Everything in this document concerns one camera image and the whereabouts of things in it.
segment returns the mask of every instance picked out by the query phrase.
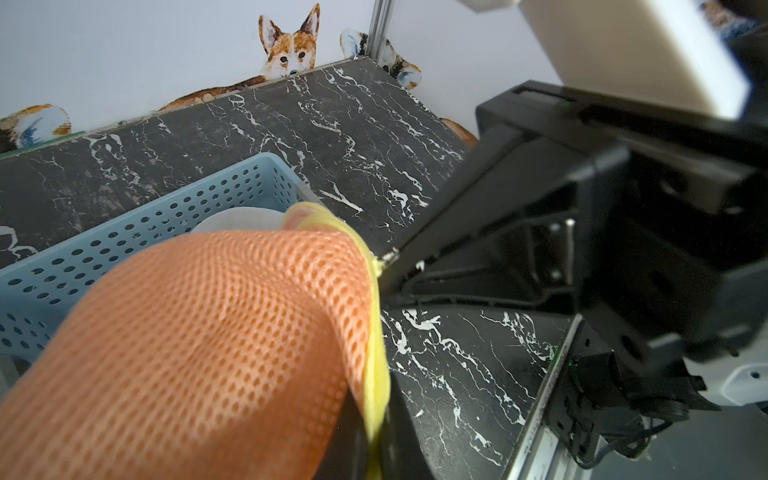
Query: black marble surface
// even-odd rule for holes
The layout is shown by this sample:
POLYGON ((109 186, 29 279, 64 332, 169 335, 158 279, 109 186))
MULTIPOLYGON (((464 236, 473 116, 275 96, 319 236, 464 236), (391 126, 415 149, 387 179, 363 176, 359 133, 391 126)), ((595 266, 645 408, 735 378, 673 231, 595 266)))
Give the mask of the black marble surface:
MULTIPOLYGON (((382 255, 464 144, 367 58, 0 161, 0 267, 262 151, 382 255)), ((499 478, 568 323, 504 311, 382 314, 438 478, 499 478)))

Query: black wire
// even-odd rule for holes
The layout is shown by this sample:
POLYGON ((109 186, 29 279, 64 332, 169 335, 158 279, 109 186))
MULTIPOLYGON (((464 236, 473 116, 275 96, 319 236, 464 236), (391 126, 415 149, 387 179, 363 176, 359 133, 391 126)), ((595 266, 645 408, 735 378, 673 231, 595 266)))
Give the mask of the black wire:
POLYGON ((600 449, 599 452, 594 454, 594 458, 590 460, 587 463, 581 463, 579 462, 578 458, 574 456, 574 460, 576 461, 576 465, 582 467, 584 470, 589 470, 590 468, 594 468, 600 463, 600 460, 603 459, 607 454, 610 452, 613 452, 617 447, 629 445, 631 443, 639 442, 640 440, 645 440, 653 435, 656 435, 657 433, 661 433, 664 430, 670 428, 672 426, 672 422, 664 422, 661 425, 657 425, 655 427, 651 427, 648 430, 643 430, 642 432, 634 433, 632 435, 627 435, 626 437, 623 437, 622 439, 618 439, 615 442, 609 443, 602 449, 600 449))

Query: white robot part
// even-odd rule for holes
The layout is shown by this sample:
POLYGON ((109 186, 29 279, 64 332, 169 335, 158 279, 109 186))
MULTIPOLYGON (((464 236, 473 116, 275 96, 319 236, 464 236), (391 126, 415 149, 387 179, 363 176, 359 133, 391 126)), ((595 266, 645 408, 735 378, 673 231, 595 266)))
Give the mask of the white robot part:
POLYGON ((721 406, 742 406, 768 400, 768 328, 765 326, 738 356, 723 356, 707 363, 685 359, 691 375, 707 384, 701 395, 721 406))

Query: dog ear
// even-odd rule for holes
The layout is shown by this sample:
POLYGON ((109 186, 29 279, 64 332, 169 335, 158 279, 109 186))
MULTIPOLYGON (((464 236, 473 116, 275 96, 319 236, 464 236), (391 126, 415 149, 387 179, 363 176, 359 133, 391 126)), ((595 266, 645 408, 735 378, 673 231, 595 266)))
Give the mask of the dog ear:
POLYGON ((315 6, 312 7, 310 14, 307 15, 304 23, 301 24, 301 28, 299 29, 299 31, 303 31, 304 33, 311 35, 315 40, 317 40, 317 31, 319 28, 320 28, 320 4, 316 3, 315 6))
POLYGON ((362 57, 366 54, 368 35, 351 28, 345 28, 339 36, 341 52, 344 58, 362 57))
POLYGON ((270 54, 272 46, 275 45, 277 38, 282 34, 283 33, 277 25, 275 25, 275 22, 272 22, 269 17, 264 15, 259 17, 259 36, 261 37, 261 44, 264 45, 264 51, 267 55, 270 54))

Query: dog face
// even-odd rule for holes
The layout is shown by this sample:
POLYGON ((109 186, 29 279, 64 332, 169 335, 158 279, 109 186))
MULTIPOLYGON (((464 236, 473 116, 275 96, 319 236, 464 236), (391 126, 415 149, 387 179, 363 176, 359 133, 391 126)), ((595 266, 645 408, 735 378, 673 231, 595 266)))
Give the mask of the dog face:
MULTIPOLYGON (((365 33, 347 28, 341 32, 339 43, 345 58, 367 55, 368 35, 365 33)), ((406 90, 411 90, 422 80, 422 71, 419 67, 403 60, 389 40, 384 45, 380 66, 406 90)))
POLYGON ((287 77, 315 67, 320 5, 315 4, 296 33, 283 33, 268 17, 259 17, 259 36, 269 57, 264 67, 267 80, 287 77))

